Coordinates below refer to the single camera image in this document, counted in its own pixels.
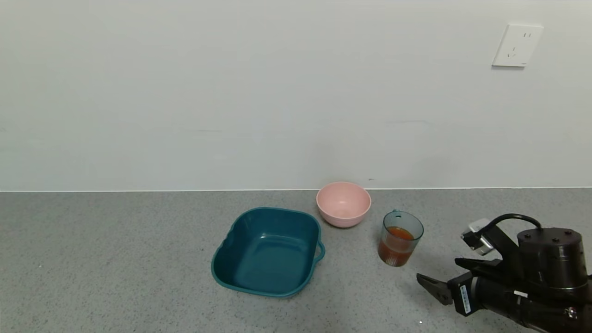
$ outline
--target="plastic basin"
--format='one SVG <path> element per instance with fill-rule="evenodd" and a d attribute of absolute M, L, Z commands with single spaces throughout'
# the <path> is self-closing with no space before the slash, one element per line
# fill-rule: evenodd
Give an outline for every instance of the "plastic basin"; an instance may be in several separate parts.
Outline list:
<path fill-rule="evenodd" d="M 320 252 L 315 256 L 317 247 Z M 224 287 L 269 297 L 298 293 L 324 256 L 321 229 L 311 215 L 255 208 L 234 222 L 212 259 L 212 275 Z"/>

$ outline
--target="basin handle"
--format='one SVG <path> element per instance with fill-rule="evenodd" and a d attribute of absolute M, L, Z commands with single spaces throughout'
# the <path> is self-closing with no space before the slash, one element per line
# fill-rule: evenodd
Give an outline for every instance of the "basin handle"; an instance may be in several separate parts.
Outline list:
<path fill-rule="evenodd" d="M 321 253 L 319 253 L 318 256 L 314 257 L 313 262 L 315 264 L 317 264 L 317 262 L 323 259 L 323 257 L 325 256 L 325 246 L 323 245 L 320 239 L 317 241 L 317 246 L 321 249 Z"/>

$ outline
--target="glass cup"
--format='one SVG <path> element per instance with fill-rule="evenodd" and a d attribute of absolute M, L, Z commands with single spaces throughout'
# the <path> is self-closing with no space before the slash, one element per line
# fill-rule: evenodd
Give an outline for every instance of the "glass cup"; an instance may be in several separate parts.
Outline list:
<path fill-rule="evenodd" d="M 378 255 L 391 266 L 403 266 L 422 236 L 423 225 L 418 218 L 401 210 L 393 210 L 382 221 Z"/>

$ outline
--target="gray countertop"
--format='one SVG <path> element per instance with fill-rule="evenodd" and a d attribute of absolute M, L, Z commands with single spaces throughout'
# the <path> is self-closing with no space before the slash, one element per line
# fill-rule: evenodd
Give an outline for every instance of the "gray countertop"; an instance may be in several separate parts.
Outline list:
<path fill-rule="evenodd" d="M 507 212 L 579 231 L 592 256 L 592 189 L 371 191 L 368 217 L 350 229 L 324 223 L 315 195 L 0 193 L 0 332 L 530 332 L 485 310 L 464 318 L 415 274 L 448 280 L 463 272 L 455 257 L 479 257 L 460 232 Z M 235 292 L 211 276 L 235 218 L 258 206 L 302 210 L 321 223 L 326 256 L 292 298 Z M 426 228 L 399 268 L 376 250 L 392 209 Z M 530 228 L 502 225 L 512 238 Z"/>

